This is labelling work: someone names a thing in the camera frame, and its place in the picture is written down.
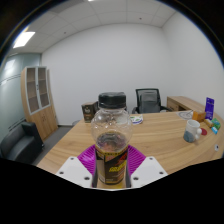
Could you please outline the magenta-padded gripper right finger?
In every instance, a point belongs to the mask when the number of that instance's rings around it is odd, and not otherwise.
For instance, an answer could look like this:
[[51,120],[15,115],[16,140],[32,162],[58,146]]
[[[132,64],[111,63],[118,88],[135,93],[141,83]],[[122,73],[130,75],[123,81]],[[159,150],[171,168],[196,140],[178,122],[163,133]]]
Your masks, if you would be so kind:
[[135,147],[128,146],[126,187],[140,188],[167,176],[155,157],[146,157]]

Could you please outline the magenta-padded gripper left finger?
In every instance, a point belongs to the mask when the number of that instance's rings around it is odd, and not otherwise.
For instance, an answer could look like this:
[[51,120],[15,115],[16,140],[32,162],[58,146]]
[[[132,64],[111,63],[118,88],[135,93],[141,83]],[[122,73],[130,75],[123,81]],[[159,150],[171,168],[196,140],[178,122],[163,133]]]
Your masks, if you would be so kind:
[[84,188],[96,188],[98,175],[95,146],[88,147],[78,157],[70,156],[56,175]]

